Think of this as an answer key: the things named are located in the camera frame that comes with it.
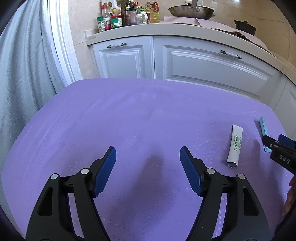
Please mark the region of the person right hand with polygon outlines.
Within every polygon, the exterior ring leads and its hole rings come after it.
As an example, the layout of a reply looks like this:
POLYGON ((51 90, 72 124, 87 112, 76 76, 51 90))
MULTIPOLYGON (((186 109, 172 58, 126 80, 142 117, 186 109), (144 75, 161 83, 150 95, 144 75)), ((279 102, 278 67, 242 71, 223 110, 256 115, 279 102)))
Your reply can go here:
POLYGON ((283 215, 287 215, 293 203, 295 202, 295 183, 296 183, 296 176, 293 176, 293 178, 290 180, 290 183, 289 183, 290 189, 287 193, 287 200, 284 205, 283 215))

